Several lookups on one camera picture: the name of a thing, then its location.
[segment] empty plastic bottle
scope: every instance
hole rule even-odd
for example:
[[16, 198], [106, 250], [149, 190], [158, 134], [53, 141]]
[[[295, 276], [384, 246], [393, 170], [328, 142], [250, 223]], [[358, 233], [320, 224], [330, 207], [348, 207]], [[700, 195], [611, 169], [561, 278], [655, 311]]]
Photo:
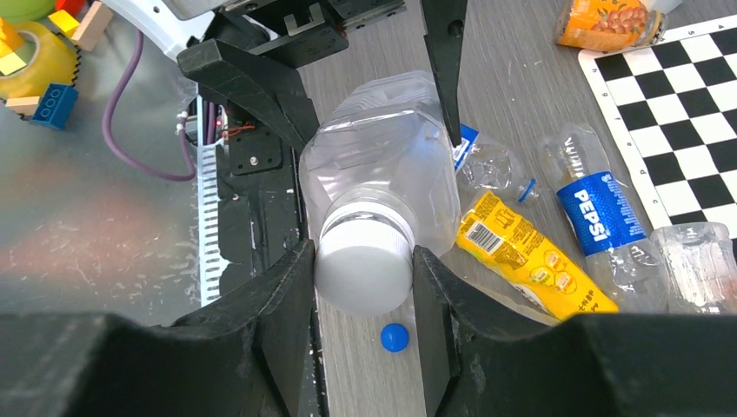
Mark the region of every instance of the empty plastic bottle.
[[412, 288], [415, 244], [438, 256], [453, 247], [461, 207], [429, 73], [359, 87], [307, 144], [299, 170], [315, 287], [339, 309], [388, 313]]
[[614, 179], [594, 130], [566, 125], [543, 140], [540, 163], [583, 249], [589, 276], [620, 311], [667, 311], [662, 258]]
[[727, 226], [697, 222], [650, 236], [668, 271], [671, 313], [737, 314], [737, 261]]
[[537, 198], [537, 181], [528, 175], [512, 149], [466, 125], [461, 125], [461, 137], [454, 160], [462, 208], [466, 209], [468, 201], [484, 189], [505, 202]]

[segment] orange jar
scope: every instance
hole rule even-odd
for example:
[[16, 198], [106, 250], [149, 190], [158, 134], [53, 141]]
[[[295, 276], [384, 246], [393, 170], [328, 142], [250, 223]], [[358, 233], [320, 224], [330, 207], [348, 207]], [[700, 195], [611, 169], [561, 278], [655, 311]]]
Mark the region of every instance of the orange jar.
[[561, 45], [612, 52], [660, 41], [667, 17], [639, 0], [566, 0], [555, 27]]

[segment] wooden block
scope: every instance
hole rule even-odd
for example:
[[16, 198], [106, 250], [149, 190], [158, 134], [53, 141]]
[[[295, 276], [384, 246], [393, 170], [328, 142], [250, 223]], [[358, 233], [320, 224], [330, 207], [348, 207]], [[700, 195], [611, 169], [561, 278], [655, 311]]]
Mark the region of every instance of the wooden block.
[[76, 17], [84, 6], [84, 0], [56, 0], [56, 11], [67, 10], [67, 12]]
[[23, 39], [16, 29], [0, 17], [0, 57], [7, 56], [23, 46]]
[[108, 6], [94, 2], [70, 39], [83, 50], [93, 50], [112, 18], [113, 12]]
[[36, 45], [32, 42], [24, 43], [15, 52], [0, 58], [0, 74], [9, 76], [16, 71], [22, 70], [30, 63], [34, 54], [36, 54]]
[[67, 10], [51, 13], [49, 20], [68, 38], [71, 38], [79, 27], [79, 22]]
[[41, 102], [41, 97], [22, 97], [22, 98], [9, 98], [5, 102], [5, 107], [18, 113], [19, 115], [32, 115], [36, 113], [38, 104]]

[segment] yellow tape roll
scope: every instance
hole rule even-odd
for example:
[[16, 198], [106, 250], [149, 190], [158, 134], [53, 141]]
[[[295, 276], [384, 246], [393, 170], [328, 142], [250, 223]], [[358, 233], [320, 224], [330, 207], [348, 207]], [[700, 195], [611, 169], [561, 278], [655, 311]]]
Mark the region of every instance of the yellow tape roll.
[[72, 84], [76, 53], [45, 26], [36, 22], [13, 25], [26, 41], [36, 44], [29, 65], [9, 76], [0, 76], [0, 97], [4, 99], [43, 96], [49, 83]]

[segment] yellow snack package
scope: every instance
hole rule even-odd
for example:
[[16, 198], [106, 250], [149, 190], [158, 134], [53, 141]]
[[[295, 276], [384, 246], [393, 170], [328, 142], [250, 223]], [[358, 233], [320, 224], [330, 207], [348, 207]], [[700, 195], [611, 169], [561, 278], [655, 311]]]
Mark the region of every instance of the yellow snack package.
[[618, 310], [581, 268], [491, 191], [464, 216], [455, 242], [557, 319]]

